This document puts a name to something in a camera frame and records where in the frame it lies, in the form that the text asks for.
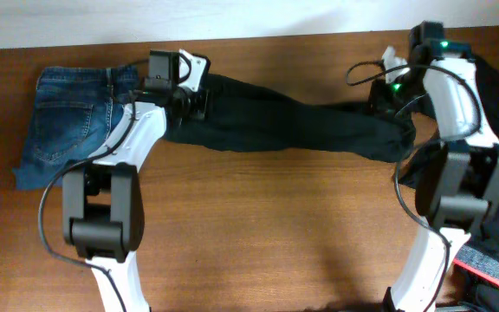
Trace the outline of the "black trousers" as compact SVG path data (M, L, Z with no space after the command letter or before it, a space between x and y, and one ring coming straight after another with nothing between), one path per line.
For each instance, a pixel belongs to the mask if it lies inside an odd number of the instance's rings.
M416 137L411 119L372 112L365 102L308 105L222 75L209 75L204 86L210 92L205 119L183 120L167 129L165 140L221 152L348 152L394 163Z

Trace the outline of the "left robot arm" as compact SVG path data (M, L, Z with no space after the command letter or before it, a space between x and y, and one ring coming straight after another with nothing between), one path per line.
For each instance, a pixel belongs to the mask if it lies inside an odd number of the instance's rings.
M148 311L137 265L145 229L139 171L168 128L202 120L211 66L204 55L153 50L148 75L130 91L117 127L62 176L64 240L94 274L107 311Z

